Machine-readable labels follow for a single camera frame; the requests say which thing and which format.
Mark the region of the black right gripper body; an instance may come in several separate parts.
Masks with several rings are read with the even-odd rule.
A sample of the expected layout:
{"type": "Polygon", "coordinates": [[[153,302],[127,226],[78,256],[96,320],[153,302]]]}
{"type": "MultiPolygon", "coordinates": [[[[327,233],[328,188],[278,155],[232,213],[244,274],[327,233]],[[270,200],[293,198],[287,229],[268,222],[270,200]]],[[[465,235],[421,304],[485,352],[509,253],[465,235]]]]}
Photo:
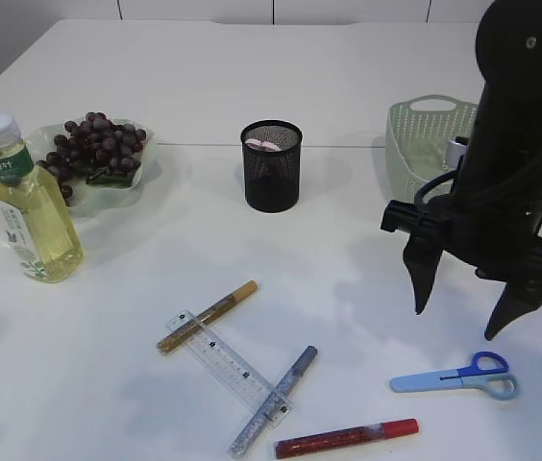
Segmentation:
{"type": "Polygon", "coordinates": [[[391,201],[385,231],[416,234],[509,282],[542,279],[542,121],[476,121],[449,193],[391,201]]]}

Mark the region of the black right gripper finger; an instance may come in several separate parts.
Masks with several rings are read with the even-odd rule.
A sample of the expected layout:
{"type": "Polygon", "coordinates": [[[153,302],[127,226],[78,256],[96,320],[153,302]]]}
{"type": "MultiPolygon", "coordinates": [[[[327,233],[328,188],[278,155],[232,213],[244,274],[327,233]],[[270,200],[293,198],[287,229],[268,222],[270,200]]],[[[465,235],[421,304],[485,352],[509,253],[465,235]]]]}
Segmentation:
{"type": "Polygon", "coordinates": [[[430,298],[443,249],[424,237],[412,234],[403,250],[403,262],[411,279],[414,310],[420,315],[430,298]]]}
{"type": "Polygon", "coordinates": [[[542,306],[542,279],[509,281],[498,299],[484,332],[492,341],[505,327],[542,306]]]}

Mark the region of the black blue right robot arm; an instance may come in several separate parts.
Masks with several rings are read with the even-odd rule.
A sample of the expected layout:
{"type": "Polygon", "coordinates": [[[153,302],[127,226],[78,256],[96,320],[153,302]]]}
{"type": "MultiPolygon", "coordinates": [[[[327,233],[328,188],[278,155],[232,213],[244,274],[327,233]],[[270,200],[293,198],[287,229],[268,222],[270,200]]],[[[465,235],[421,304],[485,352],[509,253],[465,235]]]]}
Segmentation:
{"type": "Polygon", "coordinates": [[[542,1],[492,3],[475,50],[484,87],[467,150],[441,176],[451,190],[389,202],[381,227],[408,234],[417,312],[445,253],[504,285],[484,332],[492,339],[542,306],[542,1]]]}

